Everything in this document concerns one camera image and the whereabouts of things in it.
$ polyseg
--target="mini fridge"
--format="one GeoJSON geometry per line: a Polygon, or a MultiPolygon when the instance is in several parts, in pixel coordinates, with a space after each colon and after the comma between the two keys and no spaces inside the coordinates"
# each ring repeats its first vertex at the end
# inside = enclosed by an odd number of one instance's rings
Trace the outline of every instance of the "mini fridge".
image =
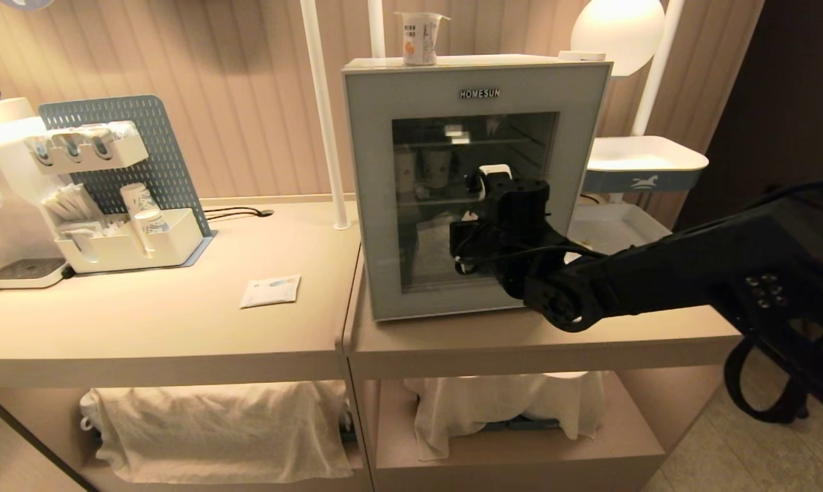
{"type": "Polygon", "coordinates": [[[566,234],[611,62],[532,55],[355,59],[343,69],[365,268],[376,320],[516,308],[489,274],[458,275],[449,224],[480,196],[465,176],[508,165],[548,181],[566,234]]]}

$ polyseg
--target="white organizer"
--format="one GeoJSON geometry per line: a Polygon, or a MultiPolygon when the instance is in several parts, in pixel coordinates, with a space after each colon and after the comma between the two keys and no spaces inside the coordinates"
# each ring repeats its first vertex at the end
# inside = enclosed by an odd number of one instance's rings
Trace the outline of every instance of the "white organizer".
{"type": "Polygon", "coordinates": [[[105,169],[120,169],[137,164],[149,157],[147,148],[140,135],[131,135],[119,140],[104,143],[111,153],[110,159],[102,159],[93,149],[92,143],[81,143],[77,146],[80,152],[80,162],[75,162],[68,155],[67,150],[61,147],[48,146],[46,151],[50,155],[51,165],[46,165],[39,159],[34,161],[42,174],[70,174],[70,172],[102,171],[105,169]]]}
{"type": "Polygon", "coordinates": [[[119,236],[89,239],[93,255],[87,256],[70,239],[56,240],[62,255],[78,273],[136,270],[182,264],[202,240],[199,224],[190,208],[163,210],[168,231],[147,234],[152,251],[145,252],[134,224],[126,222],[119,236]]]}
{"type": "Polygon", "coordinates": [[[677,192],[695,186],[708,158],[654,135],[601,137],[593,141],[586,193],[677,192]]]}
{"type": "Polygon", "coordinates": [[[568,238],[607,255],[669,236],[651,215],[626,203],[579,205],[574,209],[568,238]]]}

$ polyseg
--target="white tray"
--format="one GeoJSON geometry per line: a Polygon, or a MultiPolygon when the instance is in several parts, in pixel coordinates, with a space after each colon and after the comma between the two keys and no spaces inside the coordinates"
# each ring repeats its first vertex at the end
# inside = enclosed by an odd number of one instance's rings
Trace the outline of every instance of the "white tray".
{"type": "Polygon", "coordinates": [[[653,243],[670,234],[670,230],[638,206],[606,204],[576,206],[568,237],[590,249],[612,255],[630,246],[653,243]]]}
{"type": "Polygon", "coordinates": [[[693,188],[708,158],[664,137],[594,138],[586,193],[676,192],[693,188]]]}
{"type": "Polygon", "coordinates": [[[120,236],[90,239],[95,258],[87,258],[70,239],[57,240],[59,251],[74,271],[93,273],[99,271],[137,270],[174,266],[186,262],[202,240],[199,224],[190,208],[163,210],[168,231],[147,234],[153,251],[146,256],[135,236],[131,223],[121,228],[120,236]]]}

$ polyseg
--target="coffee machine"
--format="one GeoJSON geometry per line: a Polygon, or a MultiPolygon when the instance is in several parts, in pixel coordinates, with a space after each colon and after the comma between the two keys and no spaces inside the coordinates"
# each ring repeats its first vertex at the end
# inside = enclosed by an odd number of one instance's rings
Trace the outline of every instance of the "coffee machine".
{"type": "Polygon", "coordinates": [[[41,174],[23,143],[44,130],[27,99],[0,100],[0,288],[48,287],[67,275],[39,206],[64,182],[41,174]]]}

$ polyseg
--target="glass fridge door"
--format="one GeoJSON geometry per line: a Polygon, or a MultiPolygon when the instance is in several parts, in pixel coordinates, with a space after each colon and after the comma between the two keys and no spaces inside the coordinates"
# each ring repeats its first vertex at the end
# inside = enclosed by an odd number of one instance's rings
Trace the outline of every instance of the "glass fridge door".
{"type": "Polygon", "coordinates": [[[493,283],[486,272],[460,276],[449,252],[449,225],[471,220],[477,193],[467,175],[508,165],[517,178],[545,178],[556,112],[409,118],[392,121],[393,175],[402,294],[493,283]]]}

